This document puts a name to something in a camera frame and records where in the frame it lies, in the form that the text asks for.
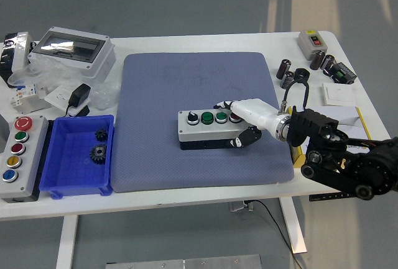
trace blue button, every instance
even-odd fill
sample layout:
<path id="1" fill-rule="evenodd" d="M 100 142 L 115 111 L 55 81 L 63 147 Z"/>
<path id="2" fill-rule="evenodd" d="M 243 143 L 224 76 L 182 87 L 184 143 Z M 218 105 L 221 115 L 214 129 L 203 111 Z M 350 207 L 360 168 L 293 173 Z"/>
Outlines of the blue button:
<path id="1" fill-rule="evenodd" d="M 14 182 L 18 178 L 18 172 L 14 170 L 6 170 L 4 174 L 2 174 L 3 181 L 7 183 Z"/>

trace gray floor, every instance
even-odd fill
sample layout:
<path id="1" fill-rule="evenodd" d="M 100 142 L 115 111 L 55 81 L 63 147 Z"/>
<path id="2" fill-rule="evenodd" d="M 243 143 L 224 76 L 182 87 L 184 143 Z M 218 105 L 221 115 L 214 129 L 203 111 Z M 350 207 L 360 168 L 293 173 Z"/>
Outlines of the gray floor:
<path id="1" fill-rule="evenodd" d="M 0 0 L 0 7 L 0 36 L 27 30 L 36 40 L 53 25 L 111 37 L 330 30 L 398 135 L 398 0 Z M 309 251 L 298 257 L 303 267 L 395 268 L 396 201 L 395 193 L 366 203 L 295 198 Z M 277 200 L 266 203 L 282 223 Z M 1 268 L 54 268 L 61 223 L 0 223 Z M 258 253 L 264 268 L 294 268 L 277 233 L 261 206 L 250 214 L 215 204 L 81 216 L 73 267 Z"/>

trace green button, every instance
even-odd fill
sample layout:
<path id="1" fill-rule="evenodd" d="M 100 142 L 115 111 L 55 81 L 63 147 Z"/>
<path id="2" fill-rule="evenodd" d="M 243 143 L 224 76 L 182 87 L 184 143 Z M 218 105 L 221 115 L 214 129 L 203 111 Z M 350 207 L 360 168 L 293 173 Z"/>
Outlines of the green button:
<path id="1" fill-rule="evenodd" d="M 225 123 L 227 121 L 227 115 L 224 112 L 218 112 L 216 114 L 216 122 L 217 123 Z"/>
<path id="2" fill-rule="evenodd" d="M 211 123 L 213 123 L 214 121 L 214 116 L 211 112 L 204 112 L 201 115 L 201 122 L 205 125 L 209 125 Z"/>
<path id="3" fill-rule="evenodd" d="M 24 132 L 24 131 L 20 131 L 15 134 L 15 140 L 17 142 L 24 143 L 27 141 L 28 138 L 29 138 L 29 134 L 27 134 L 27 132 Z"/>

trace black gear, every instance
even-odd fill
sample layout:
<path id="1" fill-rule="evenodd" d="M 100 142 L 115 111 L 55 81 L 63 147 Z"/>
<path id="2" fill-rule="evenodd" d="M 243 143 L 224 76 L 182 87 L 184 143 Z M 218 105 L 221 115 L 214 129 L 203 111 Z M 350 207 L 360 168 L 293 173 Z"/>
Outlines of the black gear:
<path id="1" fill-rule="evenodd" d="M 90 151 L 90 157 L 98 165 L 105 164 L 106 145 L 101 144 L 93 147 Z"/>
<path id="2" fill-rule="evenodd" d="M 95 137 L 99 142 L 104 142 L 108 139 L 108 133 L 105 129 L 100 129 L 95 132 Z"/>

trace red button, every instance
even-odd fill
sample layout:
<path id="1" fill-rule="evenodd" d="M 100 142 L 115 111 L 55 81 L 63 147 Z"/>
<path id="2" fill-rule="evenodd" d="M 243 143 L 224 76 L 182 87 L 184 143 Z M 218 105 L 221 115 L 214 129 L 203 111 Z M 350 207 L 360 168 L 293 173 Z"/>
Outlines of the red button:
<path id="1" fill-rule="evenodd" d="M 33 125 L 33 121 L 31 118 L 29 117 L 21 117 L 18 118 L 15 123 L 14 123 L 14 127 L 18 130 L 21 131 L 27 131 L 29 130 Z"/>
<path id="2" fill-rule="evenodd" d="M 242 121 L 242 119 L 239 116 L 237 116 L 236 114 L 234 114 L 233 112 L 229 115 L 229 120 L 232 123 L 239 123 Z"/>
<path id="3" fill-rule="evenodd" d="M 25 152 L 25 146 L 20 143 L 16 143 L 11 147 L 11 153 L 15 155 L 21 155 Z"/>

